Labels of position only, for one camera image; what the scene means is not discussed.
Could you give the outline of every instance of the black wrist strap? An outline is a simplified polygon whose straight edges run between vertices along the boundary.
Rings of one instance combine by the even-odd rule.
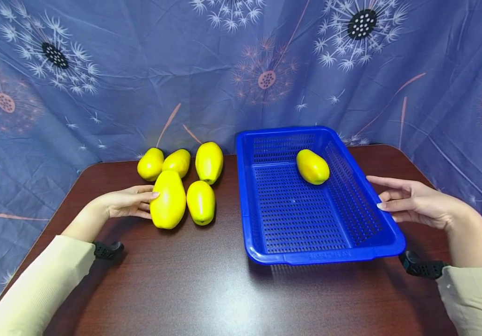
[[[438,279],[443,275],[443,268],[448,266],[442,261],[422,261],[413,251],[404,251],[398,256],[406,272],[410,275],[424,277],[426,279]]]
[[[114,260],[121,255],[125,248],[119,241],[114,241],[112,245],[106,245],[100,241],[94,241],[93,244],[95,245],[95,252],[93,252],[95,258],[105,260]]]

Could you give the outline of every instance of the hand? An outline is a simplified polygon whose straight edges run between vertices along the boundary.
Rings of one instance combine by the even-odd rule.
[[[470,206],[450,195],[433,190],[418,181],[367,176],[368,181],[390,189],[379,195],[378,208],[393,212],[396,222],[417,222],[449,230],[458,217],[475,212]]]
[[[136,185],[120,191],[109,192],[97,197],[93,202],[105,209],[109,218],[136,216],[151,219],[149,202],[159,197],[152,192],[153,185]]]

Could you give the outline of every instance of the woman's right hand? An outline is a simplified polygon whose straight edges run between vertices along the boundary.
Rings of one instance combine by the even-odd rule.
[[[475,210],[450,195],[436,191],[418,181],[367,176],[368,181],[390,189],[379,195],[378,208],[392,212],[396,222],[417,222],[449,230],[458,218]]]

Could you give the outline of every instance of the woman's left hand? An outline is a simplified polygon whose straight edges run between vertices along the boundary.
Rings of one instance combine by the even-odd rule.
[[[135,185],[101,195],[93,203],[105,209],[110,218],[136,216],[151,219],[149,202],[159,197],[159,193],[152,190],[153,185]]]

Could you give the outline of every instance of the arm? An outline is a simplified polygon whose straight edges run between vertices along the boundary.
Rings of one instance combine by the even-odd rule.
[[[445,230],[453,266],[437,279],[441,299],[461,336],[482,336],[482,216],[457,198],[416,181],[367,176],[390,189],[378,207],[396,222]]]
[[[0,336],[42,335],[54,313],[92,266],[91,244],[111,217],[150,219],[152,185],[110,192],[91,201],[47,246],[0,301]]]
[[[378,207],[392,212],[396,222],[416,222],[444,230],[455,266],[482,267],[482,216],[477,211],[417,181],[367,178],[390,187],[379,195],[382,202]]]
[[[447,225],[450,255],[456,267],[482,267],[482,216],[464,205],[468,211]]]

